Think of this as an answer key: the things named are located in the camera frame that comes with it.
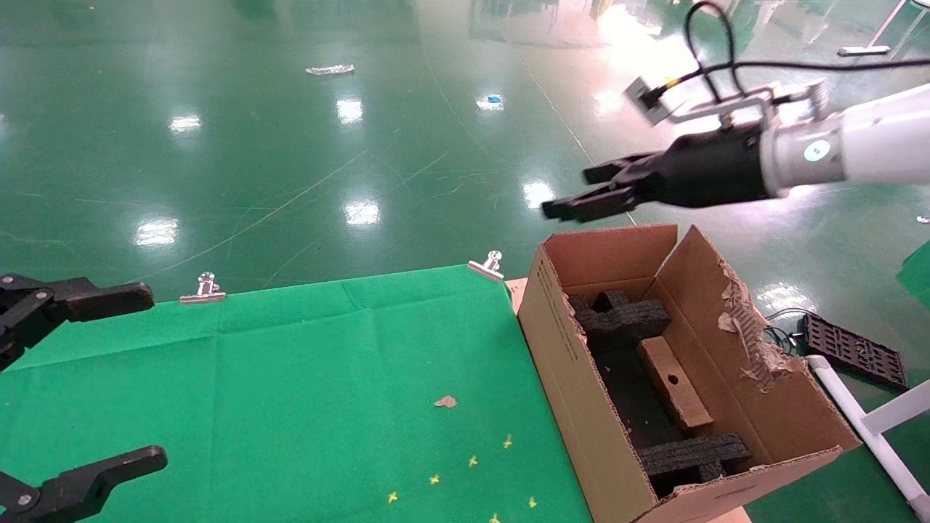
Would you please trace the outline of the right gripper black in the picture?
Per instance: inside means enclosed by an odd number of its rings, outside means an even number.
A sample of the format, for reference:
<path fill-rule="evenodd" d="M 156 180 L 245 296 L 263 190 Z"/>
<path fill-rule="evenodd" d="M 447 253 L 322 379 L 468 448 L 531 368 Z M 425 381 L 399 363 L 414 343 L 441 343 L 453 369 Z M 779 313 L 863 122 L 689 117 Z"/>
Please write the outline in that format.
<path fill-rule="evenodd" d="M 664 152 L 632 153 L 583 170 L 588 185 L 571 198 L 543 202 L 546 219 L 594 222 L 645 202 L 710 208 L 770 197 L 761 170 L 760 123 L 687 134 Z"/>

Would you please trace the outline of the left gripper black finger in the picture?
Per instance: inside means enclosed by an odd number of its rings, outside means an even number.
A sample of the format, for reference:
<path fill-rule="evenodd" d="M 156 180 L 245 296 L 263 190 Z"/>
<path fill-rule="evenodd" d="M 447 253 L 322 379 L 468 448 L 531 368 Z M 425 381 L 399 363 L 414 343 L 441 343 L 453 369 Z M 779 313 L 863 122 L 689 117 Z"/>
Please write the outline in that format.
<path fill-rule="evenodd" d="M 160 446 L 146 446 L 73 468 L 33 487 L 1 474 L 2 522 L 76 522 L 96 516 L 120 484 L 167 467 Z"/>
<path fill-rule="evenodd" d="M 153 308 L 144 283 L 100 288 L 86 277 L 54 282 L 1 278 L 1 370 L 17 362 L 63 323 L 84 323 Z"/>

